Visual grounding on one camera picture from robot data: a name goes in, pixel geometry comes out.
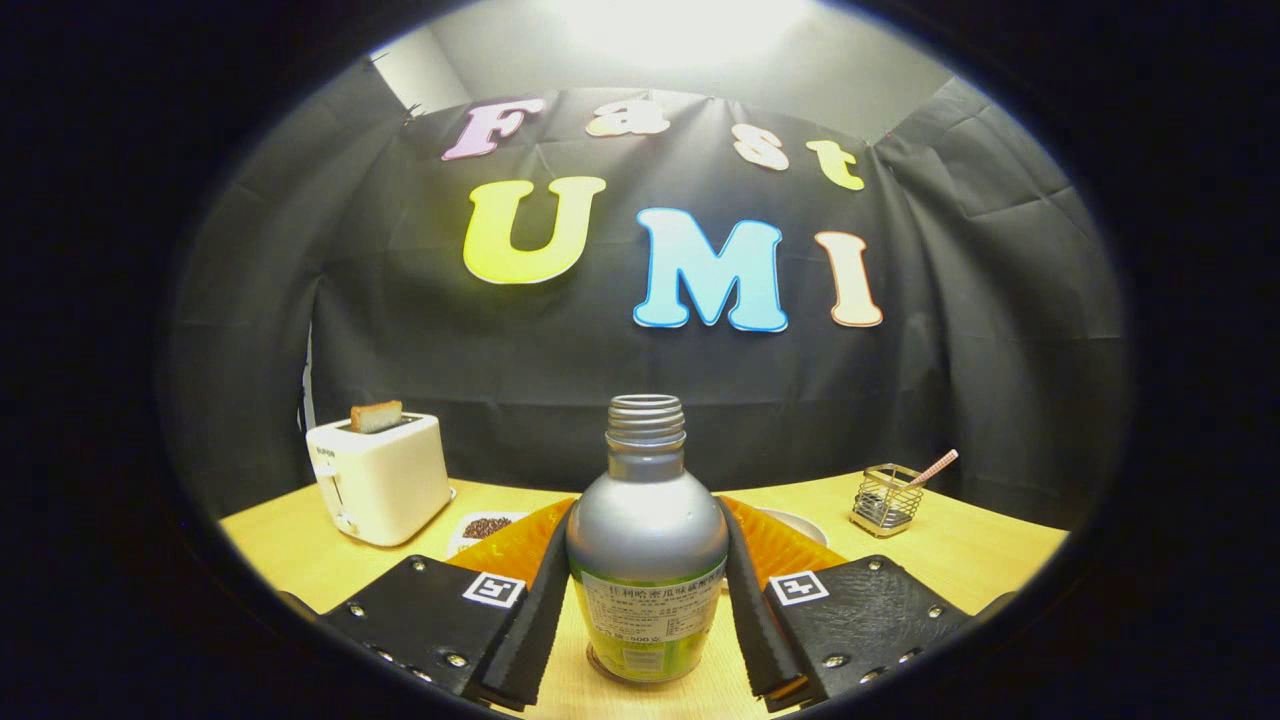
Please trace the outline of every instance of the toast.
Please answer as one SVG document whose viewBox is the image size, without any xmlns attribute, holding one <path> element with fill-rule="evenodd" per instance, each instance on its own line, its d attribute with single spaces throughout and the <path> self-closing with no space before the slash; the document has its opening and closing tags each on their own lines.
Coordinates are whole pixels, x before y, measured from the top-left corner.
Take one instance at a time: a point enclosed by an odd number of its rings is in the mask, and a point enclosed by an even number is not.
<svg viewBox="0 0 1280 720">
<path fill-rule="evenodd" d="M 376 405 L 358 405 L 351 409 L 351 429 L 357 433 L 376 433 L 401 421 L 404 406 L 399 400 Z"/>
</svg>

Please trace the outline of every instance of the blue letter m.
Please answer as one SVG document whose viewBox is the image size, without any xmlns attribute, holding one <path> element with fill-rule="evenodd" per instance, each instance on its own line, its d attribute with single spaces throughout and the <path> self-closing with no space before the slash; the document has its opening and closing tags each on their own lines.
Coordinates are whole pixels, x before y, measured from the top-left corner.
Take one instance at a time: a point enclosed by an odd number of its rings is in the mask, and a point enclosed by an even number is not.
<svg viewBox="0 0 1280 720">
<path fill-rule="evenodd" d="M 774 249 L 778 228 L 755 220 L 733 225 L 719 255 L 692 215 L 669 208 L 649 208 L 636 215 L 649 228 L 649 296 L 636 305 L 636 323 L 650 328 L 678 328 L 689 322 L 680 302 L 678 279 L 685 281 L 703 323 L 716 324 L 728 293 L 737 284 L 737 305 L 728 323 L 740 331 L 776 333 L 787 316 L 778 304 Z"/>
</svg>

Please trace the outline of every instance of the bottle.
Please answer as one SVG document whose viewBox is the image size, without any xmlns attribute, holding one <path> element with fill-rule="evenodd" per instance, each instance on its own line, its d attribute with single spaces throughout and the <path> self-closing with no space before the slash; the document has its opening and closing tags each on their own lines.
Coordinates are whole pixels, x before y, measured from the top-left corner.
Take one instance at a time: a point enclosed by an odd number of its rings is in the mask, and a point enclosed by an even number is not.
<svg viewBox="0 0 1280 720">
<path fill-rule="evenodd" d="M 685 415 L 669 395 L 609 402 L 609 465 L 570 512 L 570 570 L 588 657 L 616 678 L 657 683 L 698 665 L 719 602 L 728 528 L 685 471 Z"/>
</svg>

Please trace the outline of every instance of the wire basket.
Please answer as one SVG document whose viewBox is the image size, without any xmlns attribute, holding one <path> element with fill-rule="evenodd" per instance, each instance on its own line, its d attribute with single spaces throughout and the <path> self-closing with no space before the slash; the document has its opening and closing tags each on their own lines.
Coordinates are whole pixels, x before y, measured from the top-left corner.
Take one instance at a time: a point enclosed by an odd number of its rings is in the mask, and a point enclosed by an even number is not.
<svg viewBox="0 0 1280 720">
<path fill-rule="evenodd" d="M 928 483 L 913 488 L 906 484 L 919 477 L 919 471 L 892 462 L 863 470 L 863 484 L 858 487 L 850 520 L 878 538 L 908 529 Z"/>
</svg>

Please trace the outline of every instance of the pink straw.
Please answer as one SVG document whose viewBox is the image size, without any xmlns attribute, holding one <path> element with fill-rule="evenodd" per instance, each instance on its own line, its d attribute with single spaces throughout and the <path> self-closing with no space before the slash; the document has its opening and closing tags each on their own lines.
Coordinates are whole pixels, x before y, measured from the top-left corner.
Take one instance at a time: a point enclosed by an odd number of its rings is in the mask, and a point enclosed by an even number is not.
<svg viewBox="0 0 1280 720">
<path fill-rule="evenodd" d="M 908 483 L 904 487 L 909 487 L 910 488 L 910 487 L 915 487 L 915 486 L 923 484 L 925 480 L 928 480 L 933 475 L 937 475 L 938 473 L 941 473 L 942 469 L 946 468 L 947 465 L 950 465 L 956 457 L 960 457 L 960 454 L 956 452 L 955 450 L 952 450 L 951 452 L 947 452 L 946 455 L 943 455 L 942 457 L 940 457 L 937 462 L 934 462 L 933 465 L 929 465 L 928 470 L 920 473 L 919 478 L 915 478 L 914 480 L 911 480 L 910 483 Z"/>
</svg>

